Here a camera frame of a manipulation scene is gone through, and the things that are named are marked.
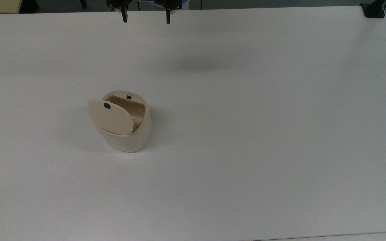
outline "gray floor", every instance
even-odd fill
[[[37,0],[38,13],[45,12],[106,12],[110,8],[105,0],[87,0],[87,8],[81,7],[79,0]],[[203,0],[202,9],[239,9],[239,8],[273,8],[301,6],[355,6],[361,2],[373,0]],[[138,11],[136,0],[129,5],[129,11]],[[141,11],[148,10],[148,3],[140,3]],[[200,0],[191,0],[190,9],[199,9]]]

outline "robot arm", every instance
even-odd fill
[[[117,12],[120,12],[123,16],[123,22],[127,23],[127,6],[132,0],[106,0],[108,7],[113,7]],[[161,5],[166,10],[167,24],[171,23],[170,14],[174,13],[176,9],[183,8],[182,0],[155,0],[155,2]]]

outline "beige container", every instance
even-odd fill
[[[151,132],[147,102],[138,94],[116,90],[88,102],[96,129],[115,149],[135,152],[145,146]]]

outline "open lid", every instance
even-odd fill
[[[116,135],[132,133],[132,117],[124,108],[101,99],[90,99],[87,105],[97,127]]]

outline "white table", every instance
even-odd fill
[[[110,148],[87,100],[149,103]],[[0,15],[0,240],[386,232],[386,18],[359,6]]]

